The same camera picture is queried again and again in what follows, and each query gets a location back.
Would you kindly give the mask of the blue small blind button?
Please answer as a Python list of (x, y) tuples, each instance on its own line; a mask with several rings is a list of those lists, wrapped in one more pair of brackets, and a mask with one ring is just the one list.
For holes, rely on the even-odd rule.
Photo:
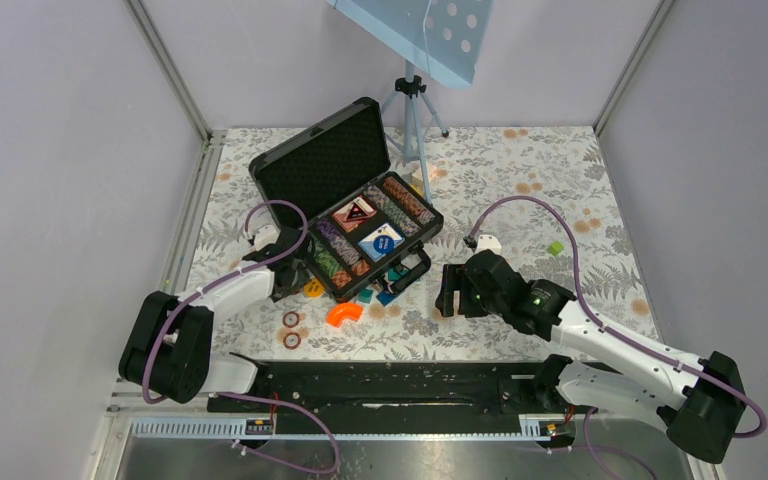
[(374, 251), (380, 255), (390, 253), (395, 247), (394, 239), (389, 235), (379, 235), (372, 241)]

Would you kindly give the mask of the black poker set case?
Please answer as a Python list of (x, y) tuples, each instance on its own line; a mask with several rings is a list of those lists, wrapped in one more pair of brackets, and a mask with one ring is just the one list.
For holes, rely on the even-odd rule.
[[(292, 136), (255, 157), (249, 173), (279, 228), (306, 231), (311, 251), (306, 266), (326, 292), (339, 302), (346, 302), (366, 288), (388, 291), (399, 296), (417, 282), (431, 267), (424, 247), (443, 227), (444, 217), (391, 168), (380, 106), (369, 97), (361, 97), (326, 119)], [(387, 177), (395, 177), (411, 189), (434, 214), (434, 220), (422, 225), (382, 186)], [(344, 232), (332, 218), (341, 206), (363, 195), (377, 210), (376, 215), (351, 232)], [(318, 239), (340, 262), (343, 261), (316, 227), (328, 220), (359, 251), (370, 265), (369, 271), (342, 289), (314, 261), (313, 239)], [(389, 222), (404, 242), (391, 254), (373, 262), (360, 248), (359, 241), (379, 226)], [(389, 284), (387, 271), (402, 264), (410, 269), (408, 277)]]

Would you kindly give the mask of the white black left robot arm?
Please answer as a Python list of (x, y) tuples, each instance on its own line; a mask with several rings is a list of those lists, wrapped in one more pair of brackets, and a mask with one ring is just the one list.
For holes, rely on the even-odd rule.
[(141, 387), (145, 402), (185, 404), (199, 393), (232, 390), (245, 410), (267, 404), (271, 387), (252, 361), (213, 353), (214, 327), (253, 304), (293, 294), (308, 279), (303, 256), (310, 241), (303, 230), (266, 226), (254, 244), (236, 269), (207, 285), (143, 300), (118, 374)]

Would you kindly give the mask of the yellow big blind button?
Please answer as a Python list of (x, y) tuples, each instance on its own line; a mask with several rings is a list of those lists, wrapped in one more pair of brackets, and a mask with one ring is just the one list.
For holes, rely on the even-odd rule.
[(303, 294), (308, 298), (319, 298), (324, 293), (325, 288), (323, 284), (317, 279), (310, 280), (303, 287)]

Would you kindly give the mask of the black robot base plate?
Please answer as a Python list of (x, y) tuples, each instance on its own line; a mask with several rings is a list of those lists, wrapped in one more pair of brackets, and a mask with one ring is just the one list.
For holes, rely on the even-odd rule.
[(313, 434), (314, 413), (333, 433), (507, 434), (522, 415), (566, 420), (587, 411), (549, 390), (556, 361), (259, 363), (250, 395), (283, 401), (274, 417), (280, 434)]

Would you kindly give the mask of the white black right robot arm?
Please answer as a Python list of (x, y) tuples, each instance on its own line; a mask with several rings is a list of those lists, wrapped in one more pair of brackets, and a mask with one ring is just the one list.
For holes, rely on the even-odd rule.
[(679, 449), (720, 464), (737, 436), (747, 403), (736, 362), (674, 349), (602, 318), (570, 290), (525, 280), (500, 255), (482, 250), (464, 264), (446, 264), (435, 301), (445, 317), (497, 315), (519, 333), (584, 353), (602, 372), (561, 355), (547, 358), (533, 396), (543, 410), (575, 404), (643, 422)]

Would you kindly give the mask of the black all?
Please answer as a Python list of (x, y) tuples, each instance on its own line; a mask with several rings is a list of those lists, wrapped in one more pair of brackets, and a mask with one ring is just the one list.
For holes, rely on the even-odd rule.
[(360, 198), (344, 205), (335, 213), (335, 218), (341, 224), (357, 225), (368, 220), (374, 213), (375, 209), (363, 198)]

